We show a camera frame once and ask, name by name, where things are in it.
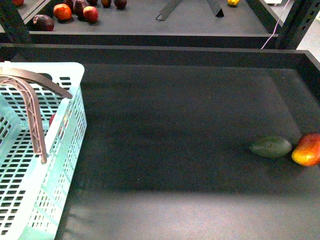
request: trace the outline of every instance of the purple fruit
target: purple fruit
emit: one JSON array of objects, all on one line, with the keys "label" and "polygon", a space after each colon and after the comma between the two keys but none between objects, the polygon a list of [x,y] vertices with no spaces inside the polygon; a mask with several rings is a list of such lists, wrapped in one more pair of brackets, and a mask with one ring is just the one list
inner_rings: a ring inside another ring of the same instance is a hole
[{"label": "purple fruit", "polygon": [[114,5],[117,9],[124,9],[127,5],[127,0],[114,0]]},{"label": "purple fruit", "polygon": [[64,0],[64,3],[68,5],[71,11],[74,11],[74,0]]},{"label": "purple fruit", "polygon": [[89,4],[85,2],[84,0],[74,0],[73,2],[73,11],[74,13],[79,17],[84,19],[84,9],[85,7],[88,7]]},{"label": "purple fruit", "polygon": [[51,17],[47,15],[35,15],[33,17],[33,24],[40,31],[53,31],[55,27],[55,22],[51,19]]}]

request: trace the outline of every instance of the pink cable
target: pink cable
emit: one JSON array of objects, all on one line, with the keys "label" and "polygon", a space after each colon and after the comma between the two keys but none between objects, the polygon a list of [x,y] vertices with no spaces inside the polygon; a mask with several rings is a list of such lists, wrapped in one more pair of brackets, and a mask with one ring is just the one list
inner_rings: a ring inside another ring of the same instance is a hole
[{"label": "pink cable", "polygon": [[278,19],[278,21],[276,22],[276,25],[275,25],[275,27],[274,27],[274,31],[273,31],[272,35],[268,38],[268,40],[265,42],[265,44],[262,46],[261,49],[264,49],[265,46],[267,45],[267,43],[270,41],[270,39],[276,34],[276,30],[277,30],[277,27],[278,27],[280,18],[282,17],[282,14],[284,13],[284,11],[285,11],[286,7],[288,6],[289,2],[290,2],[290,0],[288,0],[288,1],[286,2],[286,4],[284,5],[284,8],[283,8],[283,10],[282,10],[282,12],[281,12],[281,14],[280,14],[280,16],[279,16],[279,19]]}]

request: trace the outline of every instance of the metal shelf frame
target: metal shelf frame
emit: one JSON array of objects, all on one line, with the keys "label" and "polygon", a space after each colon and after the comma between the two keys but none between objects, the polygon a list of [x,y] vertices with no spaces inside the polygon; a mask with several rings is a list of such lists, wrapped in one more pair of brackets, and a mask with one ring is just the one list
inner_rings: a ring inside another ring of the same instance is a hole
[{"label": "metal shelf frame", "polygon": [[[319,11],[320,0],[295,0],[274,45],[269,44],[267,48],[297,49]],[[32,43],[30,33],[11,0],[0,1],[0,24],[11,43]]]}]

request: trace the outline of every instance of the plastic basket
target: plastic basket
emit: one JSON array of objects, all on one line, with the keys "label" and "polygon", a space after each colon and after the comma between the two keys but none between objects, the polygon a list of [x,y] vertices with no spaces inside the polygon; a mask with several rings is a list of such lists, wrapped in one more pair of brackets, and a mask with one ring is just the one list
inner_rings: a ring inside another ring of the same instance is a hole
[{"label": "plastic basket", "polygon": [[42,164],[33,153],[22,96],[0,86],[0,240],[53,240],[87,127],[80,88],[84,67],[73,62],[5,62],[0,67],[46,74],[72,94],[72,99],[61,98],[30,84],[45,134],[48,159]]}]

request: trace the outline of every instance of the red apple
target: red apple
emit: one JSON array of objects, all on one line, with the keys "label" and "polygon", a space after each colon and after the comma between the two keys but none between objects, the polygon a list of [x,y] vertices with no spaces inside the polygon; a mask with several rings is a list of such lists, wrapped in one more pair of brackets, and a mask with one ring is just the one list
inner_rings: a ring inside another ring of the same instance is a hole
[{"label": "red apple", "polygon": [[83,15],[90,23],[98,21],[98,10],[94,6],[87,6],[83,9]]},{"label": "red apple", "polygon": [[12,2],[16,7],[20,7],[22,4],[24,4],[24,0],[12,0]]},{"label": "red apple", "polygon": [[320,164],[320,133],[302,136],[291,156],[297,164],[303,166]]},{"label": "red apple", "polygon": [[124,9],[127,5],[127,0],[114,0],[114,5],[117,9]]},{"label": "red apple", "polygon": [[55,115],[56,115],[56,114],[53,114],[53,115],[50,117],[49,127],[51,126],[51,124],[52,124],[52,122],[53,122],[53,120],[54,120],[54,118],[55,118]]},{"label": "red apple", "polygon": [[110,8],[112,0],[101,0],[104,8]]}]

